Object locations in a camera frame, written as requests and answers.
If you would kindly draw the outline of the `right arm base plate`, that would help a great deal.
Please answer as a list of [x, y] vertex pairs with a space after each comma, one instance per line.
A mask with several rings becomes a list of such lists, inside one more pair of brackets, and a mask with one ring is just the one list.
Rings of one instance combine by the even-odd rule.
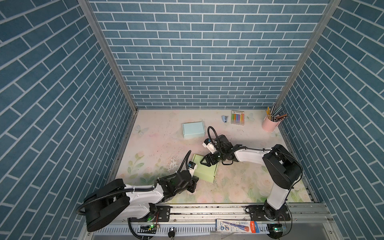
[[290, 221], [291, 214], [287, 205], [283, 205], [279, 210], [275, 210], [266, 204], [249, 205], [245, 207], [245, 212], [250, 215], [252, 221]]

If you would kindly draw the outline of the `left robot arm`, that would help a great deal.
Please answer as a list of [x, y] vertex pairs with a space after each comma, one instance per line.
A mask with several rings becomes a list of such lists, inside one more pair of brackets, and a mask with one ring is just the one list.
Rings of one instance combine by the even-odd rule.
[[88, 232], [95, 232], [118, 219], [151, 220], [157, 204], [170, 201], [176, 195], [194, 193], [199, 178], [193, 170], [183, 170], [155, 181], [151, 186], [131, 186], [116, 179], [85, 197], [76, 214], [86, 217]]

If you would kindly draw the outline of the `light blue paper box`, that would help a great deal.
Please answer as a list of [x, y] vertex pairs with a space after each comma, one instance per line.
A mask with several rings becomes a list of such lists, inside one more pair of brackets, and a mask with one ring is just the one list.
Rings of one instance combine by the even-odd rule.
[[183, 123], [182, 127], [185, 140], [205, 136], [205, 127], [203, 122]]

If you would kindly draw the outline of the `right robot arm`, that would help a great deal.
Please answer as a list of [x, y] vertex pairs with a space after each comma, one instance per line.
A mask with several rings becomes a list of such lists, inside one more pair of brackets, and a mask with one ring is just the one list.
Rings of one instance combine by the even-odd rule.
[[265, 166], [274, 183], [264, 203], [264, 216], [273, 221], [287, 211], [286, 200], [296, 182], [301, 180], [303, 169], [284, 146], [277, 144], [269, 150], [252, 149], [243, 145], [232, 145], [226, 136], [220, 135], [213, 140], [205, 139], [203, 147], [210, 151], [201, 160], [201, 164], [207, 167], [226, 160]]

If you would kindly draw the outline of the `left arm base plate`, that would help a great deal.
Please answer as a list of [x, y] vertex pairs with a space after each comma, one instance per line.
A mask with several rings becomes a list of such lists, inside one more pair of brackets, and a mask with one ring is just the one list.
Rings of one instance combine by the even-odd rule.
[[141, 222], [146, 223], [162, 223], [169, 222], [171, 214], [170, 206], [152, 206], [150, 212], [140, 219]]

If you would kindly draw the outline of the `light green paper box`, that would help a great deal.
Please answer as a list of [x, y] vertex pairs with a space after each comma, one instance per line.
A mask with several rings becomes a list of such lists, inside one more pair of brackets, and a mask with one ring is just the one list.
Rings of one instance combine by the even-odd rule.
[[207, 167], [200, 163], [203, 158], [203, 156], [194, 154], [193, 162], [196, 164], [194, 176], [198, 177], [200, 180], [213, 183], [217, 173], [218, 165], [216, 164], [214, 166]]

